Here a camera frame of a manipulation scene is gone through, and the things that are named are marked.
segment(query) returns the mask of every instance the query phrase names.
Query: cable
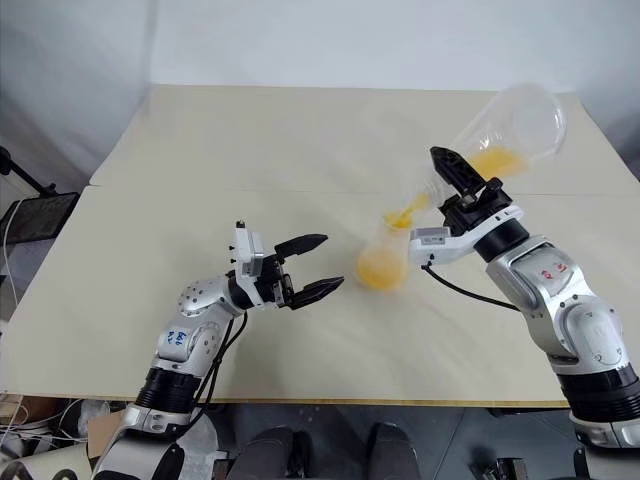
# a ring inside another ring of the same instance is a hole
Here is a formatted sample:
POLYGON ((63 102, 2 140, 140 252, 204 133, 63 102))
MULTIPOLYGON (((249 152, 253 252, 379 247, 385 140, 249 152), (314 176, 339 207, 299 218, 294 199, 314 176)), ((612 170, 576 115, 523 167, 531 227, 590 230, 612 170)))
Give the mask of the cable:
POLYGON ((16 208, 14 208, 13 212, 11 212, 11 216, 9 217, 7 226, 4 229, 4 236, 2 239, 2 251, 4 253, 4 264, 7 267, 7 276, 9 277, 9 282, 11 283, 11 290, 13 291, 13 300, 16 302, 16 308, 18 308, 18 295, 16 294, 16 285, 15 283, 13 283, 13 277, 11 276, 11 270, 9 269, 9 259, 7 258, 7 233, 9 233, 9 227, 11 226, 11 222, 13 221, 13 217, 16 216, 16 213, 18 212, 18 208, 20 208, 20 205, 22 205, 23 201, 24 199, 18 200, 16 208))
POLYGON ((44 424, 49 420, 58 418, 60 415, 62 415, 62 412, 56 413, 55 415, 51 415, 50 417, 47 417, 47 418, 43 418, 42 420, 35 420, 29 423, 21 423, 20 425, 14 425, 12 429, 13 430, 37 430, 39 428, 44 427, 45 426, 44 424))
POLYGON ((71 407, 73 407, 76 403, 81 402, 82 400, 84 400, 83 398, 78 398, 76 400, 74 400, 73 402, 71 402, 69 405, 67 405, 67 408, 64 409, 64 411, 62 412, 62 415, 60 416, 60 420, 58 420, 58 430, 60 431, 60 433, 62 433, 65 437, 67 437, 67 439, 69 440, 75 440, 76 442, 86 442, 87 439, 84 437, 72 437, 71 435, 69 435, 64 428, 62 428, 62 421, 64 420, 64 417, 67 413, 69 413, 69 410, 71 410, 71 407))
POLYGON ((57 448, 58 448, 58 446, 57 446, 55 443, 50 442, 49 440, 47 440, 47 438, 44 438, 44 437, 50 438, 51 436, 50 436, 50 435, 43 435, 43 437, 42 437, 42 438, 30 437, 30 438, 27 438, 26 440, 38 440, 39 442, 45 442, 45 443, 48 443, 48 444, 49 444, 49 446, 51 446, 51 447, 53 447, 53 448, 55 448, 55 449, 57 449, 57 448))
POLYGON ((465 290, 463 288, 458 287, 457 285, 454 285, 451 282, 448 282, 447 280, 442 278, 440 275, 438 275, 436 272, 431 270, 431 262, 427 263, 426 265, 423 265, 420 268, 422 268, 422 270, 427 272, 429 275, 431 275, 435 280, 440 282, 445 287, 449 287, 450 289, 455 290, 456 292, 461 293, 462 295, 466 295, 467 297, 471 297, 474 300, 480 300, 481 302, 487 302, 487 303, 490 303, 492 305, 496 305, 498 307, 508 308, 509 310, 515 310, 516 312, 520 311, 520 309, 518 307, 516 307, 515 305, 511 305, 510 303, 506 303, 506 302, 502 302, 500 300, 495 300, 493 298, 489 298, 489 297, 484 297, 482 295, 478 295, 477 293, 470 292, 468 290, 465 290))
POLYGON ((440 469, 442 468, 442 465, 444 464, 444 459, 447 458, 447 454, 449 453, 449 449, 451 448, 451 445, 453 444, 453 440, 456 438, 456 434, 458 433, 458 429, 460 428, 460 425, 462 424, 462 420, 464 419, 464 414, 467 412, 466 408, 462 409, 462 413, 460 414, 460 418, 458 419, 458 423, 456 423, 455 428, 453 429, 453 432, 451 432, 451 435, 449 436, 449 442, 447 443, 447 446, 444 449, 444 452, 442 452, 442 456, 440 457, 440 461, 438 462, 438 466, 436 467, 436 471, 433 474, 433 480, 436 480, 438 478, 438 475, 440 474, 440 469))
POLYGON ((202 385, 200 386, 200 389, 198 391, 198 394, 195 397, 195 400, 196 402, 198 402, 198 400, 200 399, 200 396, 204 391, 204 386, 207 384, 207 380, 210 377, 211 383, 209 384, 209 391, 207 392, 207 398, 205 399, 204 404, 200 408, 200 411, 189 422, 189 425, 187 426, 187 429, 185 430, 184 433, 188 432, 189 429, 193 427, 198 422, 198 420, 200 420, 200 418, 202 418, 202 415, 204 415, 205 407, 211 402, 211 397, 213 397, 213 390, 216 386, 216 380, 218 379, 218 373, 220 371, 220 365, 222 364, 222 359, 224 358, 224 354, 227 352, 227 350, 229 350, 231 345, 233 345, 233 342, 235 342, 240 336, 240 334, 244 331, 245 327, 247 326, 248 318, 249 318, 249 314, 245 311, 244 316, 242 318, 242 324, 240 325, 240 328, 238 329, 238 331, 233 335, 233 337, 231 337, 231 340, 229 340, 229 335, 231 334, 231 330, 233 328, 233 319, 229 321, 229 325, 227 326, 227 330, 224 334, 224 339, 220 344, 220 351, 213 359, 213 362, 211 363, 211 367, 209 368, 207 375, 202 380, 202 385))
POLYGON ((78 443, 86 443, 87 439, 77 439, 77 438, 67 438, 67 437, 58 437, 56 435, 49 435, 48 433, 23 433, 23 432, 13 432, 14 435, 19 436, 20 438, 51 438, 53 440, 64 440, 68 442, 69 440, 76 441, 78 443))
POLYGON ((29 420, 29 409, 24 405, 22 405, 22 402, 16 403, 16 402, 0 401, 0 403, 3 403, 5 405, 16 405, 17 409, 22 410, 24 412, 24 420, 21 423, 18 423, 17 425, 14 425, 13 427, 10 427, 10 428, 16 429, 18 427, 21 427, 22 425, 25 424, 27 420, 29 420))
POLYGON ((22 405, 22 400, 24 400, 24 397, 20 397, 20 401, 18 402, 18 408, 16 408, 15 412, 13 412, 13 415, 11 416, 11 420, 9 420, 9 427, 4 432, 4 434, 2 434, 2 438, 0 439, 0 451, 2 451, 2 445, 4 444, 4 439, 7 438, 7 433, 9 433, 9 429, 11 429, 11 425, 13 425, 13 422, 16 419, 16 415, 20 411, 20 405, 22 405))

